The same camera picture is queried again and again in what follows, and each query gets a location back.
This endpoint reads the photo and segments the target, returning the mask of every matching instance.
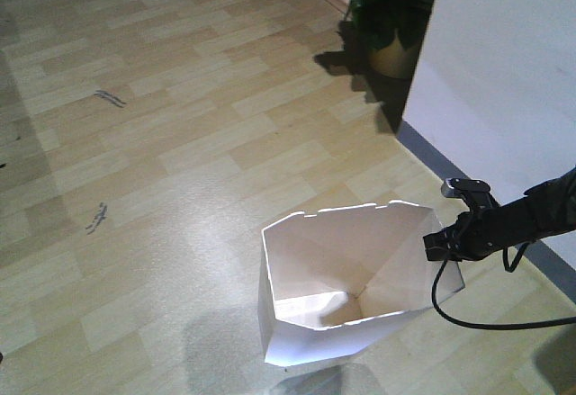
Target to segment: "white wall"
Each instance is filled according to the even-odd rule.
[[[436,0],[403,119],[500,203],[572,169],[576,0]]]

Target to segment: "potted plant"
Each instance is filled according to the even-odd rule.
[[[434,0],[349,1],[346,18],[351,16],[372,67],[386,76],[410,78]]]

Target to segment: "gray baseboard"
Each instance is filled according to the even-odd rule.
[[[402,121],[396,134],[398,141],[422,161],[438,177],[467,177],[440,151],[424,139],[407,122]],[[531,245],[525,256],[532,262],[556,287],[576,303],[576,270],[542,241]]]

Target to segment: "black robotic arm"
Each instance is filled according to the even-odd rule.
[[[432,304],[448,321],[465,328],[519,330],[549,328],[576,323],[576,317],[516,324],[482,324],[455,319],[437,303],[437,285],[449,260],[478,261],[502,250],[504,267],[516,269],[527,246],[538,239],[560,235],[576,229],[576,168],[525,191],[525,197],[499,206],[483,181],[446,179],[442,194],[461,198],[469,211],[458,215],[456,222],[424,237],[429,261],[443,261],[432,285]],[[523,244],[512,264],[508,247]]]

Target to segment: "dark mark on floor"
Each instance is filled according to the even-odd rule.
[[[89,230],[87,233],[88,235],[94,233],[96,231],[96,228],[100,225],[100,223],[106,219],[107,210],[108,205],[106,205],[105,203],[100,203],[100,210],[98,211],[98,213],[94,215],[94,219],[92,220],[90,225],[85,228],[86,230]]]
[[[94,92],[94,95],[99,96],[100,98],[102,98],[103,100],[106,100],[112,104],[114,104],[116,107],[124,107],[126,105],[126,103],[121,100],[120,98],[118,98],[117,96],[114,96],[112,94],[110,94],[109,92],[106,91],[96,91]]]

